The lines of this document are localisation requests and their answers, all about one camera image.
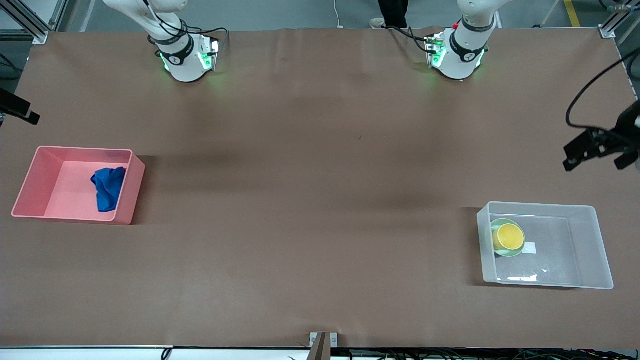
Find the person's leg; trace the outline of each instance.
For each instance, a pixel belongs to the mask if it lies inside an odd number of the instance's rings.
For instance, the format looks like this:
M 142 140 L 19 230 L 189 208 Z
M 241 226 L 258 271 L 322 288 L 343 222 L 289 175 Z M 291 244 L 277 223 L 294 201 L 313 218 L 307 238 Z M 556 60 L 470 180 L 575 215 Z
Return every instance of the person's leg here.
M 385 18 L 386 26 L 395 26 L 397 28 L 406 28 L 406 8 L 408 0 L 378 0 L 380 12 Z

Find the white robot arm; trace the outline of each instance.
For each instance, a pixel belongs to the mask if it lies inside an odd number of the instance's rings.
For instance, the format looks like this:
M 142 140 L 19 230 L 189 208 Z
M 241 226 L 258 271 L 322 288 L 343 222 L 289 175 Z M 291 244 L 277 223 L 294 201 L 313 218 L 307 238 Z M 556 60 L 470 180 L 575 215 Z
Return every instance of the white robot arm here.
M 104 3 L 137 22 L 160 49 L 165 69 L 178 81 L 200 79 L 214 70 L 219 43 L 201 34 L 190 33 L 175 14 L 188 0 L 103 0 Z
M 495 12 L 512 0 L 458 0 L 462 19 L 427 40 L 429 64 L 444 76 L 465 79 L 480 66 L 486 42 L 496 27 Z

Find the shoe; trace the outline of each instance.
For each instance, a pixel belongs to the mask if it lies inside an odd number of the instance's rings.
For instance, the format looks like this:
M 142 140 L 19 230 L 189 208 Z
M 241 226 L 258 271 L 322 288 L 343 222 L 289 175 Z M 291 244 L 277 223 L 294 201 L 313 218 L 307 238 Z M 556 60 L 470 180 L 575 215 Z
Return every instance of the shoe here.
M 377 17 L 375 19 L 371 19 L 369 21 L 369 26 L 372 29 L 384 29 L 385 28 L 385 19 L 381 17 Z

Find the yellow cup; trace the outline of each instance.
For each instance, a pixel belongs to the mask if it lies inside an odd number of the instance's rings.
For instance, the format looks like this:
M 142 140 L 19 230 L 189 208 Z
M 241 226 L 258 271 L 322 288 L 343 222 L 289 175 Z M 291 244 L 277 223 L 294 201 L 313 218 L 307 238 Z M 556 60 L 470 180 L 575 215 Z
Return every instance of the yellow cup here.
M 504 224 L 493 232 L 495 250 L 518 250 L 524 244 L 522 229 L 513 224 Z

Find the brown paper tablecloth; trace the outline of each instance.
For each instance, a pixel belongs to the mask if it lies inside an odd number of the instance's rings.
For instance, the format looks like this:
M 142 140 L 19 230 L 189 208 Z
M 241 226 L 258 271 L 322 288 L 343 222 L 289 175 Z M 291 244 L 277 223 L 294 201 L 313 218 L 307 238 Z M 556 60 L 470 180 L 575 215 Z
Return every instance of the brown paper tablecloth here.
M 0 131 L 0 345 L 637 348 L 640 174 L 572 173 L 574 95 L 619 59 L 596 29 L 496 31 L 464 81 L 388 31 L 233 33 L 174 81 L 144 33 L 53 33 Z M 612 127 L 622 67 L 575 109 Z M 11 217 L 39 145 L 132 149 L 129 227 Z M 482 280 L 491 200 L 598 210 L 615 289 Z

